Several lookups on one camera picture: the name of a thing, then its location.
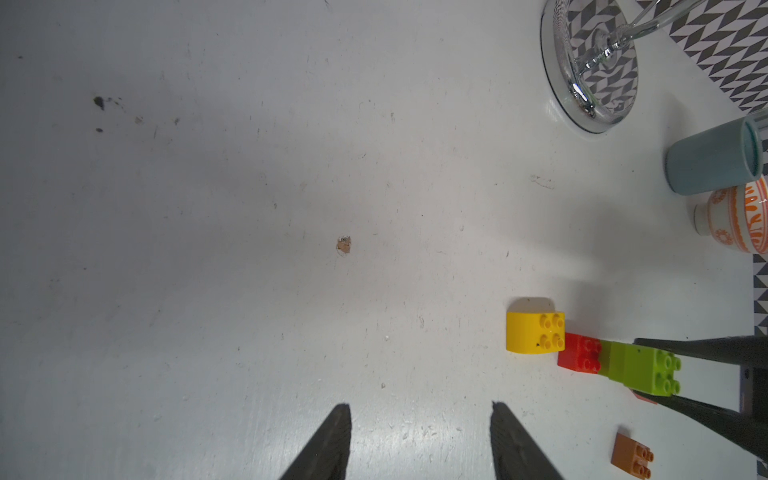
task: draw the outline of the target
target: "white table surface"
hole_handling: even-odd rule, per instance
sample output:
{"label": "white table surface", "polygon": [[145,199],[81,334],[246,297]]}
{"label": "white table surface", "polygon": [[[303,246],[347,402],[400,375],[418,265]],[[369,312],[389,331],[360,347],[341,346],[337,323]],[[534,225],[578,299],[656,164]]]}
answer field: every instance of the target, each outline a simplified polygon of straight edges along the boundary
{"label": "white table surface", "polygon": [[[568,480],[629,478],[620,427],[654,478],[753,478],[696,422],[505,350],[521,298],[604,339],[752,333],[750,256],[662,173],[737,107],[656,34],[628,119],[579,131],[542,8],[3,3],[2,477],[277,479],[348,402],[350,480],[491,479],[500,400]],[[738,408],[736,367],[683,365]]]}

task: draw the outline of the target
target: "dirt stain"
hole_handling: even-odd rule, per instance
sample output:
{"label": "dirt stain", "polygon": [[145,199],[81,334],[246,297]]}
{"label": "dirt stain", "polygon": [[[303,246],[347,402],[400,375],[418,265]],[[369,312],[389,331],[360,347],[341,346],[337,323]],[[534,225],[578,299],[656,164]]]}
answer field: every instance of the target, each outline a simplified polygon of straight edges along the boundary
{"label": "dirt stain", "polygon": [[340,237],[336,242],[336,249],[341,253],[349,253],[350,248],[352,248],[352,239],[349,237]]}
{"label": "dirt stain", "polygon": [[537,184],[539,187],[544,187],[548,190],[554,190],[554,185],[552,184],[552,180],[541,178],[538,175],[531,175],[529,177],[529,180]]}

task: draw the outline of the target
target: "yellow lego brick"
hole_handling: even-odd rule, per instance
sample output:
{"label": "yellow lego brick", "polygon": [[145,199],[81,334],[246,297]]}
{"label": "yellow lego brick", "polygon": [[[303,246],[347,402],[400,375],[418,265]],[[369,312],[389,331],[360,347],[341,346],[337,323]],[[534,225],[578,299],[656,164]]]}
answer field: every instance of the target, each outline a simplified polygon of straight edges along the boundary
{"label": "yellow lego brick", "polygon": [[565,314],[507,313],[507,350],[534,355],[565,350]]}

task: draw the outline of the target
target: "red lego brick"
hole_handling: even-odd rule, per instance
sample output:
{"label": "red lego brick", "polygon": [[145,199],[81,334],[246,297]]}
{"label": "red lego brick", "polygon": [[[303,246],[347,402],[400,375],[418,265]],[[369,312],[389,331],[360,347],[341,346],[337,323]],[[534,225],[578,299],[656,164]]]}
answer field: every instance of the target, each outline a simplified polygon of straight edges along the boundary
{"label": "red lego brick", "polygon": [[647,446],[635,442],[626,435],[616,434],[614,454],[611,456],[612,464],[634,477],[647,480],[650,478],[648,464],[653,460],[654,453]]}
{"label": "red lego brick", "polygon": [[600,372],[598,359],[603,346],[589,336],[565,333],[565,350],[558,353],[558,365],[575,372]]}

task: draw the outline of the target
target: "orange lego brick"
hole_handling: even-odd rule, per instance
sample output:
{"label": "orange lego brick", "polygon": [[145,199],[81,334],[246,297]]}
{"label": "orange lego brick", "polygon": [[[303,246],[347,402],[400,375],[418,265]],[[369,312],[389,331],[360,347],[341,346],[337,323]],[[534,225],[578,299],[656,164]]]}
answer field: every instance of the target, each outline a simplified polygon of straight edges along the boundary
{"label": "orange lego brick", "polygon": [[635,442],[633,439],[616,434],[614,454],[611,463],[621,468],[626,473],[637,477],[650,478],[648,464],[654,460],[654,453],[645,445]]}
{"label": "orange lego brick", "polygon": [[654,405],[658,405],[658,403],[654,402],[653,400],[649,400],[643,396],[639,396],[637,393],[634,392],[633,389],[629,389],[630,392],[632,392],[632,395],[634,395],[638,400],[642,400],[643,402],[653,403]]}

